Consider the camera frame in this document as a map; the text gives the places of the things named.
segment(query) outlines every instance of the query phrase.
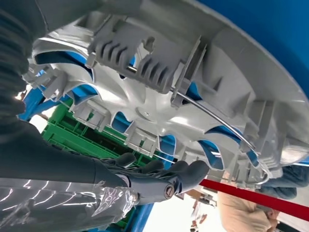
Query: beige shirt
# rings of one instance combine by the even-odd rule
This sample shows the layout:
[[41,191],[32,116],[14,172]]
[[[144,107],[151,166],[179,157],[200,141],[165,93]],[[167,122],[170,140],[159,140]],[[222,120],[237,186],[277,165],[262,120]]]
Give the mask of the beige shirt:
[[227,232],[266,232],[271,227],[265,212],[253,202],[218,192],[217,204]]

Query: protective plastic cover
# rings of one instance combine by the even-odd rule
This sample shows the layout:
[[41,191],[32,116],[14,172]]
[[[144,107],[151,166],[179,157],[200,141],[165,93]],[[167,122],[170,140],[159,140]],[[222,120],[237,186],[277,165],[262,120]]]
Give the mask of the protective plastic cover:
[[138,200],[131,188],[0,178],[0,231],[81,231],[115,223]]

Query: green plastic crate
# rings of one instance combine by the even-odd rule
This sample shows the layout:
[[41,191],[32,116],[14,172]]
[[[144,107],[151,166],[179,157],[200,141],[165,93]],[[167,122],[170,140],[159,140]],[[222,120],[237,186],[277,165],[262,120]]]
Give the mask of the green plastic crate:
[[[66,102],[70,106],[72,100]],[[133,151],[124,144],[126,136],[114,129],[106,127],[102,132],[93,130],[75,120],[68,107],[59,105],[48,119],[47,126],[42,132],[42,137],[50,144],[54,144],[67,151],[76,151],[84,155],[96,158],[116,158],[125,152],[133,152],[136,166],[144,166],[154,158]],[[133,208],[127,216],[112,227],[124,231],[130,217],[133,213]]]

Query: metal screw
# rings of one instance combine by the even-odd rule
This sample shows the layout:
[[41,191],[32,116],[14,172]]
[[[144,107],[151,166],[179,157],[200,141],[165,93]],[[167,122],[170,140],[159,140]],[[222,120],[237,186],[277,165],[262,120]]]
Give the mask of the metal screw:
[[167,199],[170,199],[174,194],[174,192],[174,187],[173,185],[168,185],[165,188],[164,196]]

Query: red bar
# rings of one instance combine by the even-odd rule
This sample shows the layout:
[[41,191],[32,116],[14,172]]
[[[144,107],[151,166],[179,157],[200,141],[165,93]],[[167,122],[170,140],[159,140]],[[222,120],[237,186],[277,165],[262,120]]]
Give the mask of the red bar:
[[212,180],[203,180],[200,185],[214,189],[220,192],[243,198],[245,200],[276,209],[280,212],[289,214],[297,218],[309,221],[309,207],[284,201],[278,198],[266,196],[257,192],[248,191],[240,188],[235,188],[230,185],[222,184]]

